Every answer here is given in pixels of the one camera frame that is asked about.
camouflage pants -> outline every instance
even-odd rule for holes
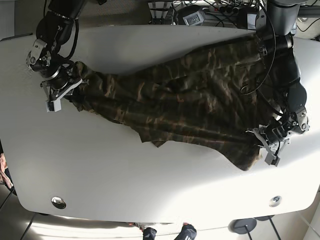
[[[142,142],[206,146],[246,171],[259,158],[260,147],[245,131],[267,125],[273,116],[256,93],[240,93],[244,85],[253,89],[265,74],[260,46],[256,35],[239,38],[130,75],[102,74],[77,62],[88,84],[71,100],[79,111],[130,126]],[[274,104],[271,89],[263,85],[260,90]]]

floor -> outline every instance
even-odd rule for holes
[[[0,185],[0,203],[9,191]],[[311,222],[319,205],[320,194],[314,203],[300,213]],[[19,240],[34,213],[25,210],[18,198],[12,195],[0,212],[0,237],[3,240]],[[273,222],[282,240],[302,240],[307,225],[296,212],[273,217]],[[157,230],[157,240],[173,240],[180,232],[181,224],[151,225]],[[268,221],[258,221],[251,232],[253,240],[275,240],[276,235]],[[94,221],[64,216],[37,215],[24,240],[131,240],[142,239],[142,232],[125,222]],[[248,240],[247,235],[229,231],[228,226],[198,231],[197,240]]]

camouflage garment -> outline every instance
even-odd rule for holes
[[[240,93],[242,86],[254,89],[256,78],[264,78],[260,46],[256,35],[239,38],[130,75],[102,74],[77,62],[88,84],[79,87],[72,102],[79,111],[130,126],[142,142],[206,146],[246,171],[258,160],[260,147],[245,131],[267,125],[273,116],[256,93]],[[274,105],[271,88],[260,90]]]

white table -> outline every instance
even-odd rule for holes
[[[80,33],[74,59],[104,73],[132,72],[249,33],[165,25],[92,28]],[[30,36],[0,42],[0,137],[27,210],[120,222],[190,221],[205,229],[298,211],[313,202],[320,184],[318,42],[295,39],[310,131],[292,138],[278,167],[261,159],[244,172],[207,147],[141,143],[129,127],[77,112],[66,100],[62,111],[46,113],[42,78],[25,65],[33,41]],[[55,208],[53,196],[63,198],[66,208]],[[270,207],[275,196],[282,202]]]

cloth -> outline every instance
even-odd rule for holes
[[[143,240],[155,240],[157,231],[151,227],[146,228],[143,231]],[[197,230],[194,226],[187,224],[181,229],[181,232],[174,240],[195,240],[197,236]]]
[[[262,41],[256,36],[200,47],[183,57],[129,75],[102,74],[76,63],[82,84],[71,101],[79,111],[130,126],[142,142],[206,146],[246,171],[260,147],[247,128],[267,125],[273,113],[257,98],[242,95],[265,75]],[[270,87],[261,93],[275,105]]]
[[[6,157],[4,153],[0,154],[0,182],[5,183],[6,186],[11,189],[14,185],[12,184],[10,178],[6,175],[5,171],[8,168]]]

